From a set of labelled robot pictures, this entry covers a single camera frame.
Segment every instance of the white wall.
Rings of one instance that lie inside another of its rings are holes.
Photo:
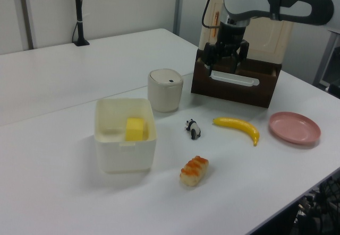
[[[0,0],[0,55],[28,48],[20,0]]]
[[[198,46],[206,0],[181,0],[179,36]],[[283,70],[312,83],[325,51],[329,32],[310,25],[294,24]]]
[[[282,69],[313,84],[329,37],[330,32],[321,27],[295,23]]]
[[[202,29],[202,15],[206,0],[180,0],[180,16],[178,17],[178,35],[198,46]]]
[[[165,28],[173,31],[176,0],[83,0],[87,40]],[[70,43],[75,0],[28,0],[35,48]]]

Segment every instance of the cabinet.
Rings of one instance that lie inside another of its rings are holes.
[[[210,0],[205,17],[205,24],[219,25],[223,0]],[[243,39],[249,42],[248,58],[281,64],[291,35],[293,23],[273,21],[268,18],[251,19]],[[205,43],[216,43],[218,29],[202,27],[199,49]]]

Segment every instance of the pink plate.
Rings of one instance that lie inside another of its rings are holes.
[[[308,117],[293,112],[278,112],[269,120],[270,129],[279,137],[295,144],[310,144],[320,138],[319,126]]]

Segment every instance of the toy panda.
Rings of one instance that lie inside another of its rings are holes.
[[[201,129],[194,120],[190,119],[189,121],[186,121],[185,125],[187,125],[186,130],[191,132],[192,140],[196,140],[201,136]]]

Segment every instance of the banana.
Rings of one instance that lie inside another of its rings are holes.
[[[218,117],[212,120],[215,125],[235,128],[247,133],[253,140],[254,146],[257,145],[260,138],[260,133],[251,123],[232,117]]]

